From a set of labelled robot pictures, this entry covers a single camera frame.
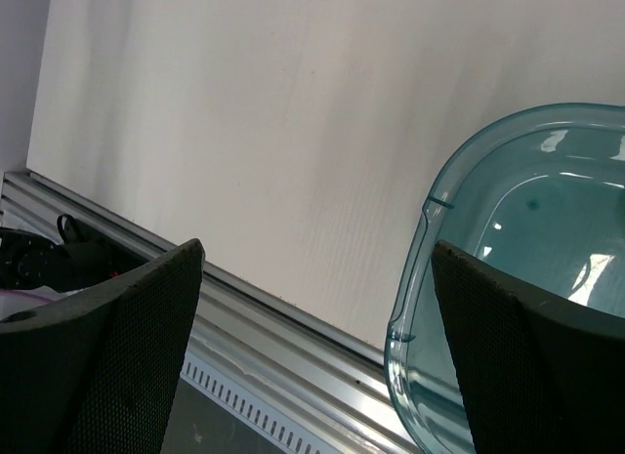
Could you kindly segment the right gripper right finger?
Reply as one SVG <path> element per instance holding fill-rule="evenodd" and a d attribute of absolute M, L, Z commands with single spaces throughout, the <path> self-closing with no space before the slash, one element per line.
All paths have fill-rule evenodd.
<path fill-rule="evenodd" d="M 440 240 L 445 338 L 478 453 L 621 453 L 624 320 Z"/>

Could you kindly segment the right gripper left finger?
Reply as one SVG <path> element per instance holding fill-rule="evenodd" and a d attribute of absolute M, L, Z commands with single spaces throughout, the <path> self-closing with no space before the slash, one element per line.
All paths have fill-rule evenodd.
<path fill-rule="evenodd" d="M 5 453 L 157 453 L 202 282 L 192 239 L 1 323 Z"/>

